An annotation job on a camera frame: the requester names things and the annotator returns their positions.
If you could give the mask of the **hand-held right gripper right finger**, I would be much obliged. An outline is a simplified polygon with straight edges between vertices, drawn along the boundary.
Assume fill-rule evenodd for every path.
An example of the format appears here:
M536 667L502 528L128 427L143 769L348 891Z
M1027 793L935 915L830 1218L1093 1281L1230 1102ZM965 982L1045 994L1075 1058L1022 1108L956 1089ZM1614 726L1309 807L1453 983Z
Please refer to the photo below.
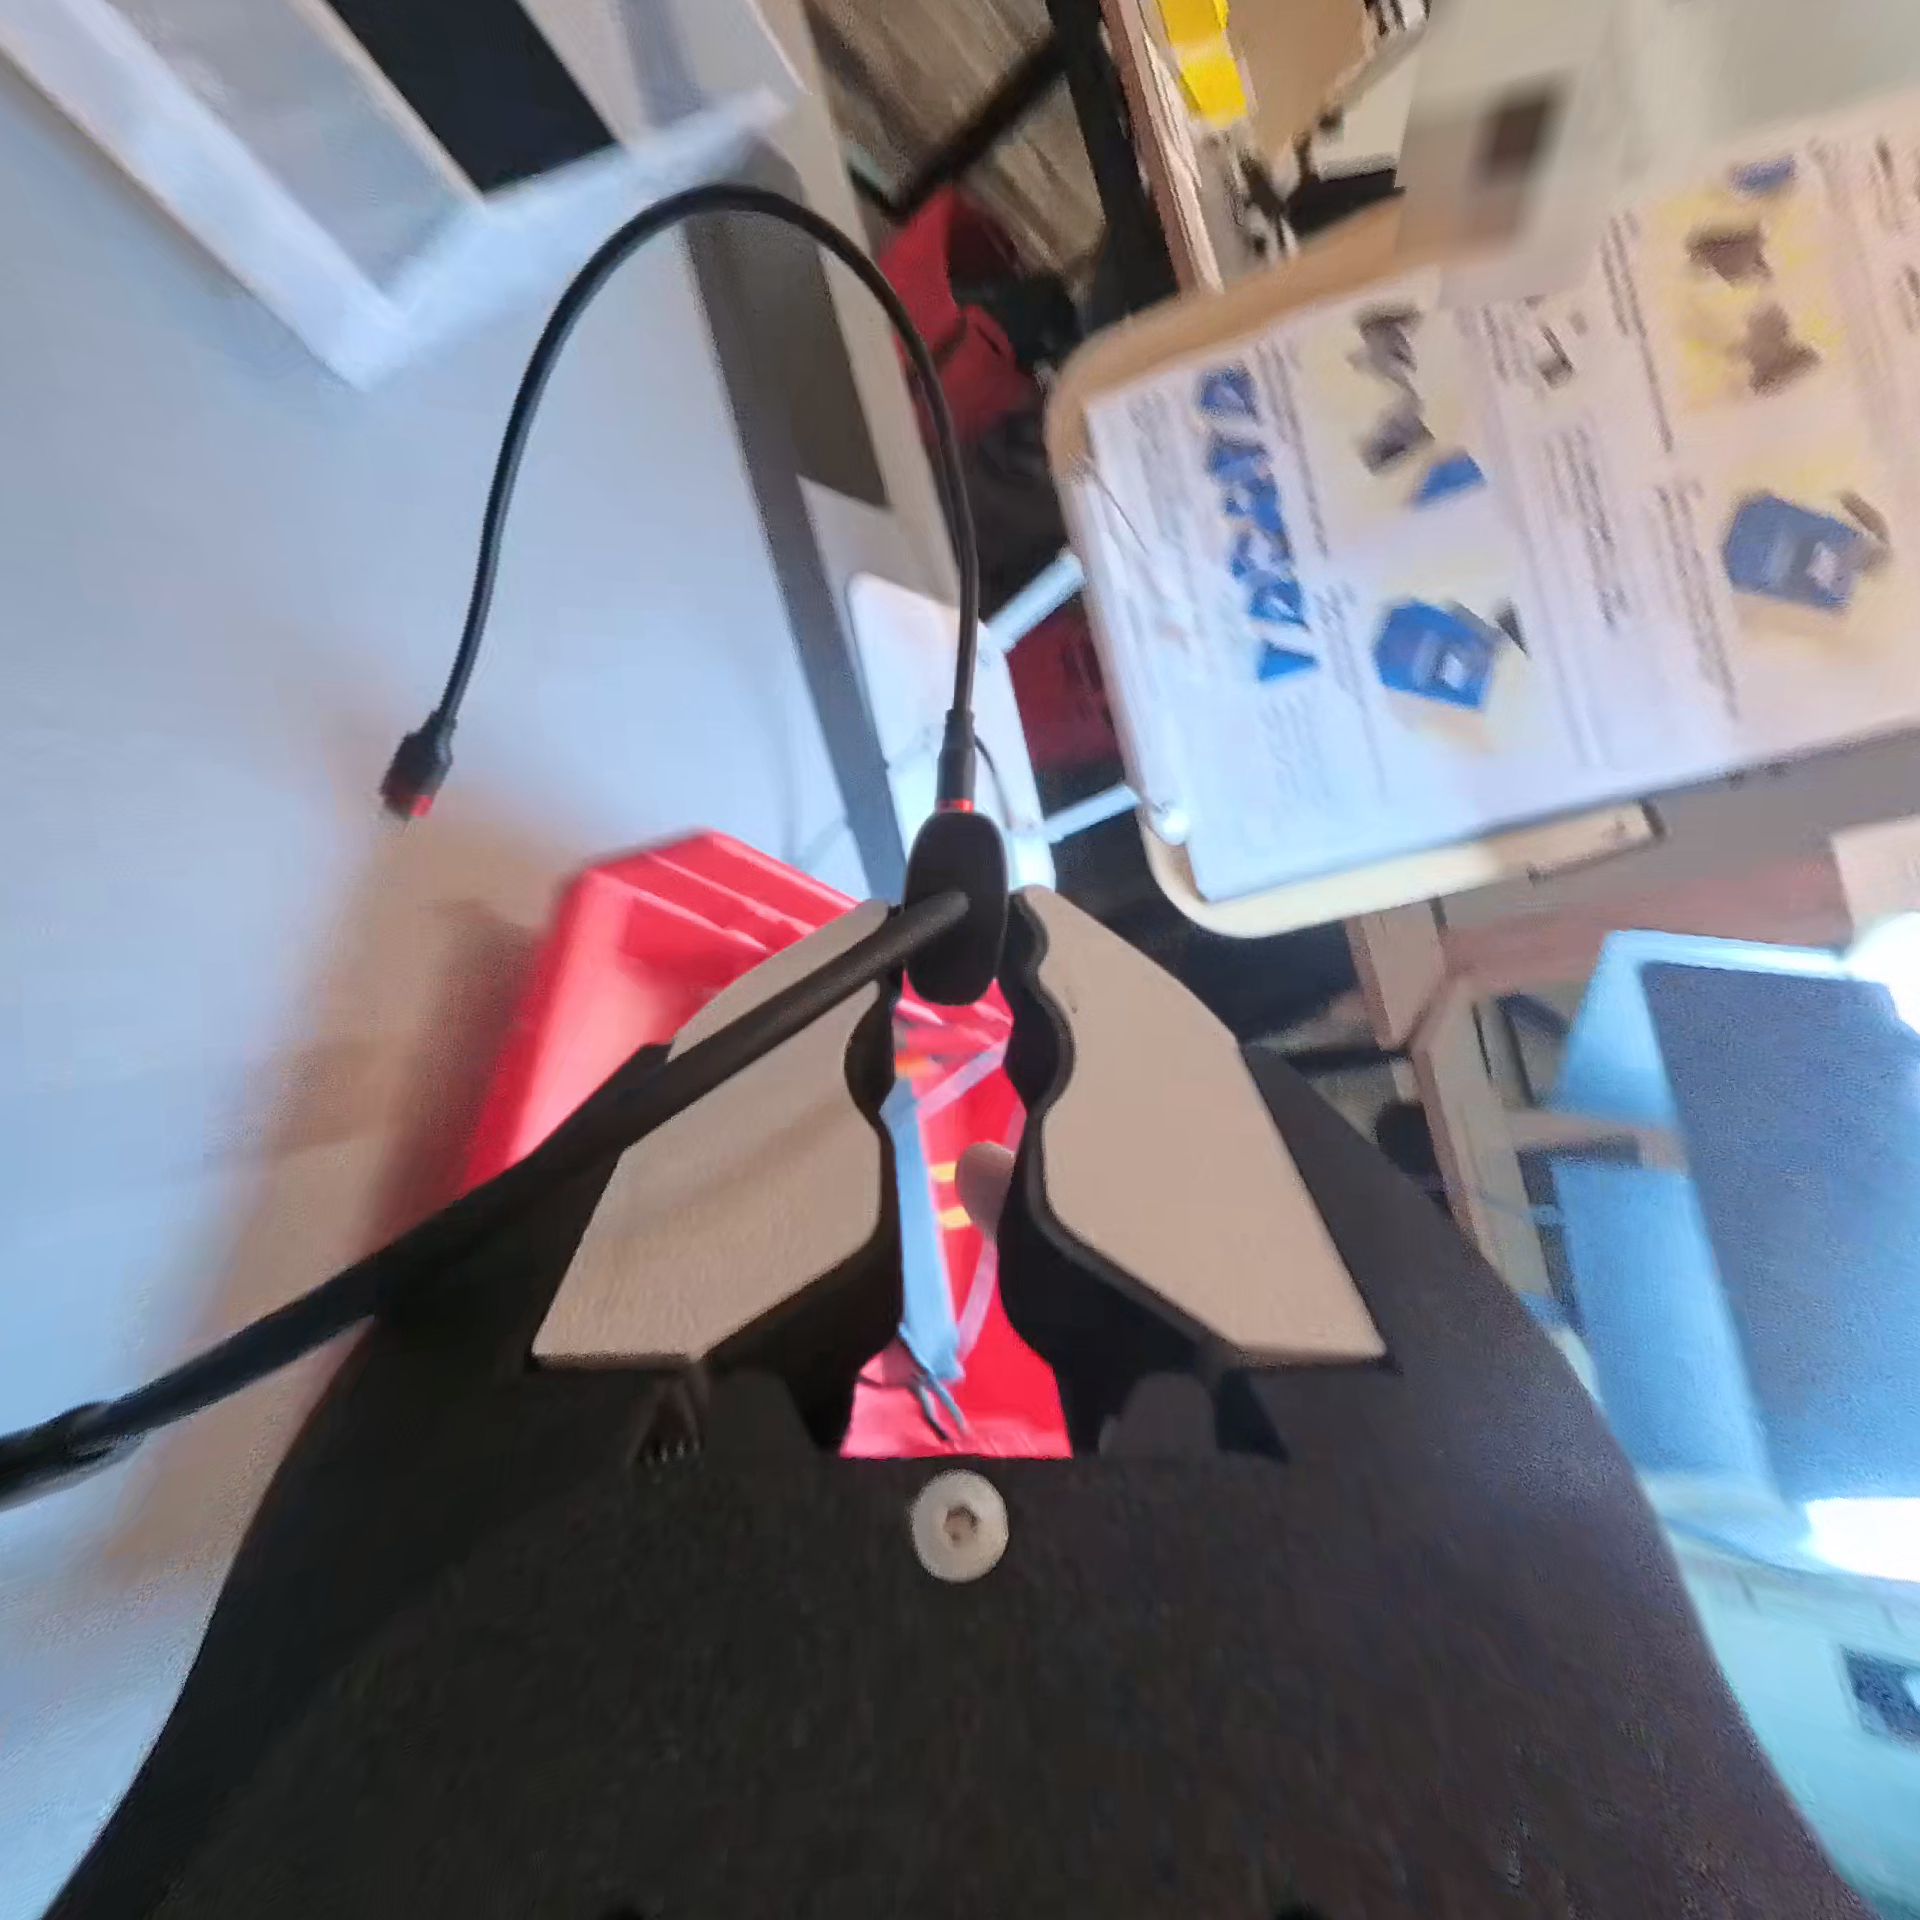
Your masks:
M998 1298L1096 1450L1140 1384L1379 1368L1384 1340L1240 1046L1164 967L1045 887L998 966L1024 1107Z

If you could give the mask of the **thin black cable red plug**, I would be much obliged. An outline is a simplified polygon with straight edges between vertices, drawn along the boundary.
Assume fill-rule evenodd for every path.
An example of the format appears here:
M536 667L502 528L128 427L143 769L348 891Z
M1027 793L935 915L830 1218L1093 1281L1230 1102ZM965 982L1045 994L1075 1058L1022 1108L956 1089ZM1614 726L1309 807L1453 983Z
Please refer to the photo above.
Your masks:
M388 818L404 826L423 818L435 807L435 800L448 778L452 737L459 727L466 692L488 631L500 546L506 543L508 518L522 478L522 462L536 423L536 410L547 385L552 378L574 330L584 318L587 307L606 290L613 275L628 259L646 250L666 233L708 219L765 222L804 239L863 289L895 336L895 346L907 364L910 385L933 434L935 486L949 521L951 548L958 569L951 700L935 760L935 810L971 811L975 807L981 566L975 552L975 521L966 491L965 451L941 385L938 354L928 346L928 339L924 339L902 298L879 265L874 264L850 233L826 219L822 212L789 200L772 187L755 184L701 184L632 212L623 225L613 228L613 233L587 254L587 260L575 271L575 275L570 276L559 299L552 305L542 331L535 339L535 347L519 378L511 410L508 411L508 422L496 446L485 511L478 523L464 625L455 643L440 696L428 712L426 720L400 739L388 769L378 784L378 802Z

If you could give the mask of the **dark oval usb hub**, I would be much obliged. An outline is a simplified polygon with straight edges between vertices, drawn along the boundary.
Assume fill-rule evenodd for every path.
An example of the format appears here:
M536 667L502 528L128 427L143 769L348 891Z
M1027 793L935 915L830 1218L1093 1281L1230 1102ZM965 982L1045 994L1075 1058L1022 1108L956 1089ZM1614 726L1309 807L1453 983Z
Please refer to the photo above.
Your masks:
M962 1008L998 979L1010 910L1008 855L996 823L971 807L938 807L904 867L902 906L952 897L962 910L907 963L911 994Z

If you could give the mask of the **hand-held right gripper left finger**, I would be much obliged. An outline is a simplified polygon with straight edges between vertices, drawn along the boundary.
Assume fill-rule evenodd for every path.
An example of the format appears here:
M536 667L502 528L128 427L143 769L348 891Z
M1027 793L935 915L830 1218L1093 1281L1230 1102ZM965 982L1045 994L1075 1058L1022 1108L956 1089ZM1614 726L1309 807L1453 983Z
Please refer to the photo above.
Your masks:
M535 1334L544 1372L768 1374L850 1427L902 1310L895 974L630 1145Z

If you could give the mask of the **clear plastic bin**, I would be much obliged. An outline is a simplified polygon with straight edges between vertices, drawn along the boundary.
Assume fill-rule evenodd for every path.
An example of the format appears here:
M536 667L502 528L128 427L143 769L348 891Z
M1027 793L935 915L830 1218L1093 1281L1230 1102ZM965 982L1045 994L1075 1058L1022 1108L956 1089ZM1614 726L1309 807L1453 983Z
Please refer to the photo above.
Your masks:
M760 4L522 2L615 146L478 193L332 2L4 2L4 66L367 388L722 179L804 81Z

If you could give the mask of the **yellow bin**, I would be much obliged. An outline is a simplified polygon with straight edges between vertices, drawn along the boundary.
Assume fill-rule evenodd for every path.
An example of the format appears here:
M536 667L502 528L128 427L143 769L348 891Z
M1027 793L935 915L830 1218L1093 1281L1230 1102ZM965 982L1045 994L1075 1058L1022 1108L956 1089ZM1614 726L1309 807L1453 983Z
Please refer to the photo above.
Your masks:
M1213 130L1247 115L1240 64L1230 38L1230 2L1156 2L1172 73L1190 116Z

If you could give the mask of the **white box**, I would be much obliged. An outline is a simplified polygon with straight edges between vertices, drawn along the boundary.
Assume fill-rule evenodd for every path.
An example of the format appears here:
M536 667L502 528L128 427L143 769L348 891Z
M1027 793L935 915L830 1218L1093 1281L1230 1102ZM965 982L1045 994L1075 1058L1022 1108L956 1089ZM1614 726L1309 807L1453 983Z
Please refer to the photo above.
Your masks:
M1634 134L1620 4L1428 4L1398 150L1398 248L1442 307L1589 271Z

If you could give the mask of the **red plastic bin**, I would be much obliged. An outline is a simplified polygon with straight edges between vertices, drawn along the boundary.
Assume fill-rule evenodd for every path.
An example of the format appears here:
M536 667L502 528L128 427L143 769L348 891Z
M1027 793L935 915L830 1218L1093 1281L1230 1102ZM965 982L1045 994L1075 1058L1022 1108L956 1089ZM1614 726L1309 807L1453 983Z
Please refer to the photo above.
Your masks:
M822 880L719 832L581 872L535 950L470 1132L459 1191L547 1142L638 1050L682 1036L725 987L850 910ZM996 1252L956 1191L979 1143L1015 1148L1024 1107L1003 1070L998 994L966 1010L895 1008L902 1323L867 1363L845 1456L1067 1456L1046 1364L1000 1308Z

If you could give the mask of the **black divider panel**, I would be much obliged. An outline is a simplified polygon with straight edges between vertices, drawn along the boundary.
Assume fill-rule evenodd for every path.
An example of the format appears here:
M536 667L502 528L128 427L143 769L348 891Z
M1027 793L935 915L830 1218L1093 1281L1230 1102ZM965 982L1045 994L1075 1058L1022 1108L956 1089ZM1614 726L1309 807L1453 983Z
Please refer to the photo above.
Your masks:
M616 137L522 2L333 2L348 35L482 194Z

